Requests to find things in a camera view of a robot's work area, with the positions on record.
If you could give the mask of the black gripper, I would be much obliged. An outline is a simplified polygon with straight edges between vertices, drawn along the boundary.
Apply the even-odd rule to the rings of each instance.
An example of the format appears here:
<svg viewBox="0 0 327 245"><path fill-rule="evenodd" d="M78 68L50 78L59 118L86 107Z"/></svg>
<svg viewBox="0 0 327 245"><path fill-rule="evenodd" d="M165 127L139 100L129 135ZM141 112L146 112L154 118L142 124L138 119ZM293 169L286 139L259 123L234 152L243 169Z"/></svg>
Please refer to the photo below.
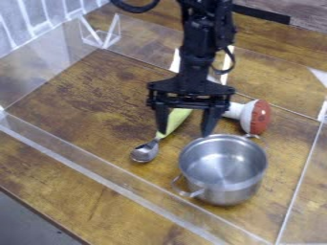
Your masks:
<svg viewBox="0 0 327 245"><path fill-rule="evenodd" d="M157 108L157 123L161 133L166 133L171 108L203 109L201 132L207 137L213 134L235 88L218 84L209 79L197 86L183 86L178 77L150 82L147 85L147 105Z"/></svg>

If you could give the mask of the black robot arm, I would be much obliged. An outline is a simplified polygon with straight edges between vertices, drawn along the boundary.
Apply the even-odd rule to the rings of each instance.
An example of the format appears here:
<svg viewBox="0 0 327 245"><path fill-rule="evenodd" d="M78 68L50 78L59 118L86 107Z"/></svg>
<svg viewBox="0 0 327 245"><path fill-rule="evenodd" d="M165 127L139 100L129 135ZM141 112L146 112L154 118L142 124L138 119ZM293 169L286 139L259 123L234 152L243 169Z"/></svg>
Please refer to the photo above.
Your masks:
<svg viewBox="0 0 327 245"><path fill-rule="evenodd" d="M235 89L218 84L207 76L210 69L223 75L234 69L218 70L213 63L217 52L225 51L235 61L229 46L237 34L233 21L233 0L178 0L185 30L179 48L181 66L175 77L150 82L147 105L155 110L161 133L167 131L171 108L202 109L202 136L207 137L230 107Z"/></svg>

